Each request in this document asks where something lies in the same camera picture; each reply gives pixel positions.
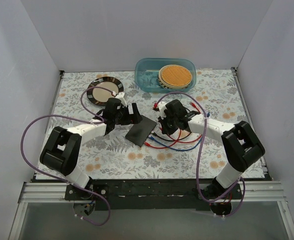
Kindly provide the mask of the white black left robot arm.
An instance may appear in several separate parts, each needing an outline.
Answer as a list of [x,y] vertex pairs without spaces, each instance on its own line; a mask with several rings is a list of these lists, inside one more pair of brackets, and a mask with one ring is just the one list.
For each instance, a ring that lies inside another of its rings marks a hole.
[[124,105],[118,98],[110,98],[102,111],[101,122],[97,117],[89,123],[74,127],[55,127],[40,155],[40,163],[77,185],[76,194],[82,200],[93,195],[93,187],[89,185],[90,177],[78,166],[78,156],[82,144],[97,137],[102,137],[114,130],[116,125],[138,124],[142,121],[136,103]]

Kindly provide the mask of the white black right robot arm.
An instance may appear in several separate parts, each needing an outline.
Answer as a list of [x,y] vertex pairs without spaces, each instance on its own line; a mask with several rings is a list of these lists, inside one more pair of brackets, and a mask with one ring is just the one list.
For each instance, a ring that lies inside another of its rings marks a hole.
[[226,198],[242,174],[266,152],[246,121],[228,123],[211,119],[203,111],[187,111],[177,99],[169,103],[160,101],[154,104],[154,110],[160,114],[158,122],[163,134],[171,135],[176,130],[186,130],[201,134],[201,140],[210,138],[223,145],[227,164],[207,187],[201,188],[200,183],[196,182],[199,196],[207,202]]

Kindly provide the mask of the black network switch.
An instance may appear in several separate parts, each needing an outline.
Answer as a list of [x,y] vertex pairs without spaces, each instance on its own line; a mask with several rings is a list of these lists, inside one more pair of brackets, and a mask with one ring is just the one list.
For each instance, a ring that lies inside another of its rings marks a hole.
[[134,145],[142,147],[156,125],[157,123],[155,121],[142,116],[142,121],[138,124],[134,124],[125,138]]

